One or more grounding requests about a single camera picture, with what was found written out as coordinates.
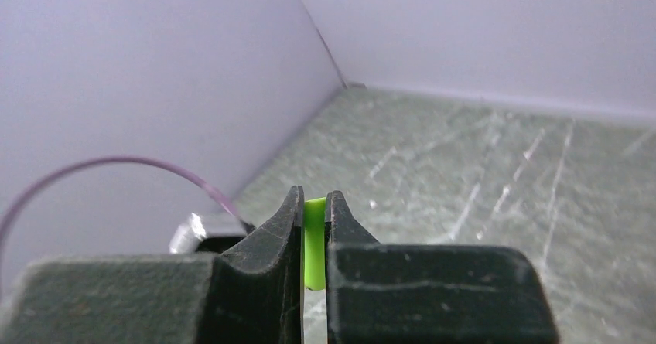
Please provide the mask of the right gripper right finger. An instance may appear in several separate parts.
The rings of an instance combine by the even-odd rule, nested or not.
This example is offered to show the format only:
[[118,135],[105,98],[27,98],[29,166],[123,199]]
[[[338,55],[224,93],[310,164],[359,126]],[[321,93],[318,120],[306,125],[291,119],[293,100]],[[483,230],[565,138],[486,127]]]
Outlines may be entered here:
[[511,247],[383,244],[326,198],[330,343],[557,343],[540,277]]

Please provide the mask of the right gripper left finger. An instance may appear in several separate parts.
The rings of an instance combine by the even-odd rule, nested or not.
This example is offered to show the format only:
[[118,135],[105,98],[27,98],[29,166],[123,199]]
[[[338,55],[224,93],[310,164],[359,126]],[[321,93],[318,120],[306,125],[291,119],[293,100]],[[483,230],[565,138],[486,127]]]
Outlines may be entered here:
[[1,313],[3,343],[301,343],[303,190],[222,254],[42,261]]

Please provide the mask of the light green pen cap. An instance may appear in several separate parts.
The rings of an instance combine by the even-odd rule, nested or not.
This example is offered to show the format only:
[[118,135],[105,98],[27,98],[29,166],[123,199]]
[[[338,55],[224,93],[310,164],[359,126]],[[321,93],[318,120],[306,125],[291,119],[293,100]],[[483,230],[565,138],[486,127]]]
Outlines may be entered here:
[[326,288],[326,197],[310,199],[303,207],[304,285],[311,291]]

